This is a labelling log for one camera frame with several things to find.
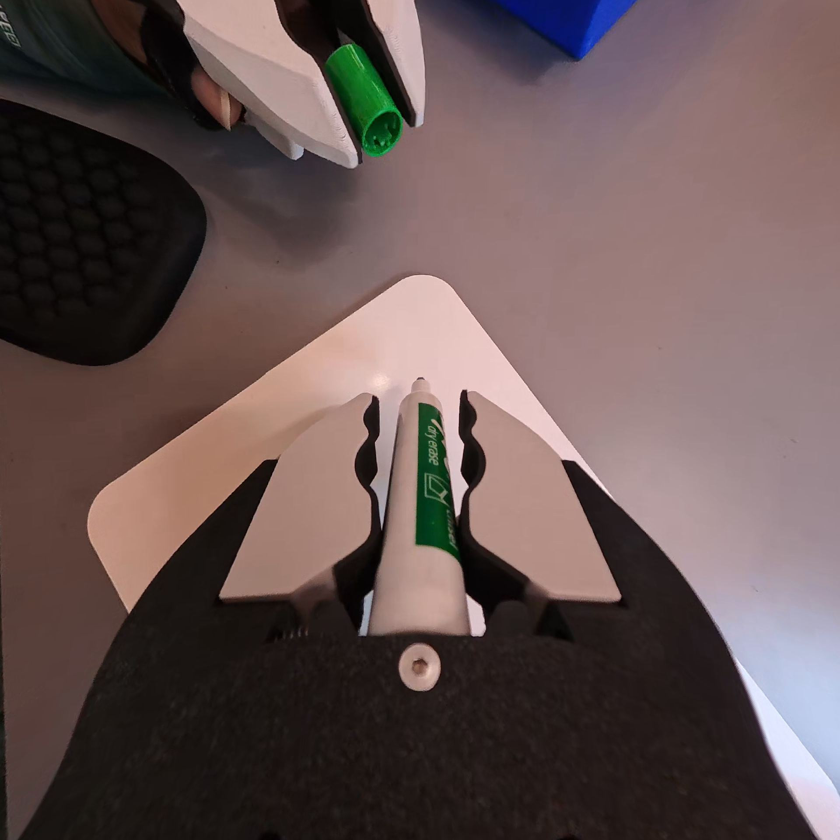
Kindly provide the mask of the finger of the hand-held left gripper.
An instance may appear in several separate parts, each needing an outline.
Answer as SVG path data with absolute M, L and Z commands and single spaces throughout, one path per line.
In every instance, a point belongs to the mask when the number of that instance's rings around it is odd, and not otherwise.
M 273 1 L 180 1 L 201 66 L 246 110 L 247 125 L 291 160 L 309 151 L 353 169 L 361 148 L 317 64 Z
M 406 124 L 424 123 L 425 60 L 414 1 L 340 1 L 339 30 L 361 46 Z

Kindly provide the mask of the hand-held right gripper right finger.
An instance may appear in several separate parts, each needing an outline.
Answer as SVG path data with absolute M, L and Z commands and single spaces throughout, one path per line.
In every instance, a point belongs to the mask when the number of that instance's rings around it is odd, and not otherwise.
M 462 391 L 466 492 L 458 542 L 467 594 L 487 621 L 503 604 L 529 621 L 552 602 L 617 604 L 621 592 L 561 456 L 476 391 Z

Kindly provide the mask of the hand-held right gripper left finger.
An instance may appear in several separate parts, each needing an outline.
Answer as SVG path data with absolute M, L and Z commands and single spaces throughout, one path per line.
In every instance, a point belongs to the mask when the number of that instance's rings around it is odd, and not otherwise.
M 221 589 L 223 602 L 289 600 L 303 618 L 339 601 L 360 621 L 382 551 L 380 404 L 360 394 L 279 456 Z

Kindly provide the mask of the green marker cap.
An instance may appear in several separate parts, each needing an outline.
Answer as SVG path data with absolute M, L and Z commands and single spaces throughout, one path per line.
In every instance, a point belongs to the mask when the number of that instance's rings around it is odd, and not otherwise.
M 388 154 L 402 137 L 403 117 L 364 49 L 343 44 L 324 69 L 362 151 L 374 158 Z

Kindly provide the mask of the green whiteboard marker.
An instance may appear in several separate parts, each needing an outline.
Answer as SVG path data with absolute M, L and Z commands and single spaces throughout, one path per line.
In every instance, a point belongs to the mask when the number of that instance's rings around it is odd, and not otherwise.
M 470 635 L 443 407 L 423 377 L 398 409 L 367 633 Z

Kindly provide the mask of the blue open-front storage bin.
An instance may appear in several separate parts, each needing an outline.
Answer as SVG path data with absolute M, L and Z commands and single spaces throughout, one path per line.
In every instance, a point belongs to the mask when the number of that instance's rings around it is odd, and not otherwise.
M 635 1 L 496 1 L 576 60 L 587 56 Z

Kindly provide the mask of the white whiteboard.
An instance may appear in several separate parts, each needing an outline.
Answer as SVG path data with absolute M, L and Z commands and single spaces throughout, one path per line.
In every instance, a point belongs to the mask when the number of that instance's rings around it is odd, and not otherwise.
M 335 599 L 307 618 L 222 601 L 279 456 L 360 394 L 380 404 L 381 561 L 419 377 L 443 407 L 457 536 L 467 390 L 561 456 L 619 603 L 552 602 L 538 621 L 503 604 L 487 621 L 465 585 L 470 635 L 370 636 L 373 589 L 360 621 Z M 139 728 L 118 738 L 126 803 L 82 835 L 838 838 L 800 811 L 699 597 L 573 453 L 452 288 L 412 276 L 106 486 L 88 534 L 129 618 L 89 700 L 125 665 L 141 688 L 115 709 Z

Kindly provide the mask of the person's left forearm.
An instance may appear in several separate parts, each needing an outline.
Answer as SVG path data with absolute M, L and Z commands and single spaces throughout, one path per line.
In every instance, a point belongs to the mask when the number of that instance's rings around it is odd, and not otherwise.
M 2 1 L 2 77 L 71 82 L 126 96 L 164 95 L 145 65 L 143 2 Z

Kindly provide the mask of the person's left hand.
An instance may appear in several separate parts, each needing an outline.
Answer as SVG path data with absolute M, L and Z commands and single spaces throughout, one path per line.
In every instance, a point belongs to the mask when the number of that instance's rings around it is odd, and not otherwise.
M 242 121 L 243 105 L 210 78 L 200 65 L 192 70 L 190 92 L 194 120 L 205 130 L 229 132 Z

